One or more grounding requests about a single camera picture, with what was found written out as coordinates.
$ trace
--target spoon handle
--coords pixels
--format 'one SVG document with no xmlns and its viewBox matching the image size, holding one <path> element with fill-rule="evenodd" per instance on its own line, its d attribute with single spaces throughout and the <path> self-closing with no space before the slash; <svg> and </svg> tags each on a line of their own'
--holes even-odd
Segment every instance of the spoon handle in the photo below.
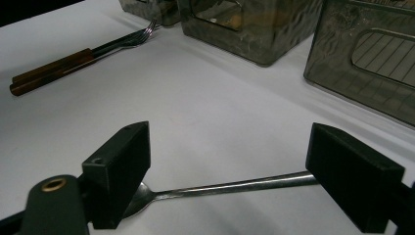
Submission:
<svg viewBox="0 0 415 235">
<path fill-rule="evenodd" d="M 198 197 L 215 194 L 240 193 L 275 188 L 288 188 L 305 185 L 318 184 L 317 180 L 309 171 L 284 174 L 266 178 L 238 181 L 225 184 L 216 184 L 195 188 L 176 189 L 156 193 L 155 200 Z"/>
</svg>

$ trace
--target storage container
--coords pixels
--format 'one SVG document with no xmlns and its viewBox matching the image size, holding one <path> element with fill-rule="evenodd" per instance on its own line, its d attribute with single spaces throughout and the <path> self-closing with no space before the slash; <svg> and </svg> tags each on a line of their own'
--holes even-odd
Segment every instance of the storage container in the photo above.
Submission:
<svg viewBox="0 0 415 235">
<path fill-rule="evenodd" d="M 304 77 L 415 125 L 415 0 L 326 0 Z"/>
<path fill-rule="evenodd" d="M 119 0 L 122 10 L 135 16 L 152 20 L 157 24 L 172 26 L 180 22 L 176 0 Z"/>
<path fill-rule="evenodd" d="M 322 0 L 178 0 L 184 34 L 270 66 L 314 32 Z"/>
</svg>

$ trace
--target utensil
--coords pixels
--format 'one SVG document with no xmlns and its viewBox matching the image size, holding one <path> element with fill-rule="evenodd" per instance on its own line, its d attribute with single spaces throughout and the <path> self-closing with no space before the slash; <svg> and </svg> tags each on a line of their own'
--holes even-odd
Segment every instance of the utensil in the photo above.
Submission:
<svg viewBox="0 0 415 235">
<path fill-rule="evenodd" d="M 130 217 L 135 213 L 139 213 L 150 203 L 164 199 L 240 193 L 315 184 L 318 184 L 318 182 L 309 171 L 162 192 L 153 192 L 145 183 L 142 182 L 134 194 L 128 208 L 125 210 L 124 217 Z"/>
<path fill-rule="evenodd" d="M 90 66 L 118 51 L 137 47 L 147 41 L 156 28 L 156 20 L 148 27 L 106 43 L 93 50 L 87 48 L 46 66 L 13 77 L 10 91 L 21 96 L 54 80 Z"/>
</svg>

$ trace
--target fork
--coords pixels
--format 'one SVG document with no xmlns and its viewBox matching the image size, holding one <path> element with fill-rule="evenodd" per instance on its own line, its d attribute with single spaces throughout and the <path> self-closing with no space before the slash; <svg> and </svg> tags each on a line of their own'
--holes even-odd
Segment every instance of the fork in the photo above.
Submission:
<svg viewBox="0 0 415 235">
<path fill-rule="evenodd" d="M 130 33 L 100 47 L 92 50 L 89 48 L 84 49 L 56 62 L 15 76 L 12 79 L 10 91 L 15 96 L 21 96 L 61 77 L 95 64 L 97 61 L 121 50 L 142 45 L 156 29 L 158 29 L 156 27 L 156 20 L 152 20 L 146 28 Z"/>
</svg>

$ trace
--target gray plastic basket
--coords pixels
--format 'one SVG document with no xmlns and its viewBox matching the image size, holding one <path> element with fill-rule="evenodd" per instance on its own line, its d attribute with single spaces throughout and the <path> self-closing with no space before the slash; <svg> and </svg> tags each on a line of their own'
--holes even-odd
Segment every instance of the gray plastic basket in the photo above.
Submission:
<svg viewBox="0 0 415 235">
<path fill-rule="evenodd" d="M 180 22 L 176 0 L 119 0 L 122 10 L 157 24 L 172 26 Z"/>
<path fill-rule="evenodd" d="M 184 34 L 268 67 L 311 35 L 323 0 L 178 0 Z"/>
<path fill-rule="evenodd" d="M 415 126 L 415 0 L 326 0 L 304 77 Z"/>
</svg>

